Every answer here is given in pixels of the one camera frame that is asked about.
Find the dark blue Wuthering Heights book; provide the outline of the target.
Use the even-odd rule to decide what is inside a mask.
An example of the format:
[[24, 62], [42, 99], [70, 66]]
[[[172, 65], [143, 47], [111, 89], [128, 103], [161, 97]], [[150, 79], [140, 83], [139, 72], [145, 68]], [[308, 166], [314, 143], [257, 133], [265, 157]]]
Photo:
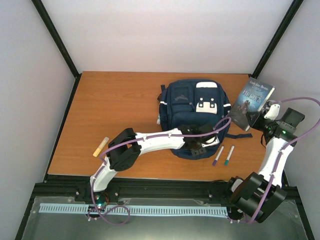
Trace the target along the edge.
[[250, 129], [250, 125], [246, 114], [248, 112], [260, 112], [274, 90], [275, 87], [273, 85], [250, 77], [227, 116], [239, 128], [247, 132]]

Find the navy blue student backpack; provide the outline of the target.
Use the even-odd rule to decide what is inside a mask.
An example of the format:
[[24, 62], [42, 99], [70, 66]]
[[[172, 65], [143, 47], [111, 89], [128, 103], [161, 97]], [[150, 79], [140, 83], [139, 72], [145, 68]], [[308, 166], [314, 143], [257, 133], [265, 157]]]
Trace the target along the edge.
[[161, 93], [157, 99], [160, 126], [163, 131], [182, 125], [201, 127], [212, 124], [218, 127], [218, 131], [222, 131], [219, 134], [220, 144], [216, 152], [225, 138], [252, 138], [250, 133], [238, 135], [228, 133], [230, 125], [224, 118], [230, 111], [231, 104], [222, 86], [214, 80], [181, 79], [168, 86], [161, 85]]

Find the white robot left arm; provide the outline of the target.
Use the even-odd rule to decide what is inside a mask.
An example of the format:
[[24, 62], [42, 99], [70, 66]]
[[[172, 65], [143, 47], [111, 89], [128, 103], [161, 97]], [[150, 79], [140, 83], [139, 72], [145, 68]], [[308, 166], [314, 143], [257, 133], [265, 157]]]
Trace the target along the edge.
[[103, 198], [104, 190], [117, 173], [131, 168], [141, 155], [171, 150], [186, 160], [199, 160], [215, 154], [221, 143], [218, 127], [205, 124], [182, 125], [168, 131], [155, 133], [134, 132], [132, 128], [122, 131], [108, 145], [108, 149], [100, 155], [102, 164], [90, 177], [90, 186], [86, 195], [92, 201]]

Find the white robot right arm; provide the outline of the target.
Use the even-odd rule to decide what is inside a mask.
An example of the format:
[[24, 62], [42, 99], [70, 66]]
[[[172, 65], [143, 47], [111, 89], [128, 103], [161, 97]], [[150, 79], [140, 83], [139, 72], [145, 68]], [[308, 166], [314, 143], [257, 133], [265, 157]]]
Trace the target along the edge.
[[246, 179], [232, 177], [227, 183], [228, 201], [258, 223], [264, 222], [286, 198], [282, 174], [296, 145], [296, 128], [305, 119], [304, 114], [292, 108], [277, 119], [279, 110], [280, 105], [273, 104], [266, 112], [245, 114], [249, 126], [262, 132], [265, 156], [258, 172], [252, 172]]

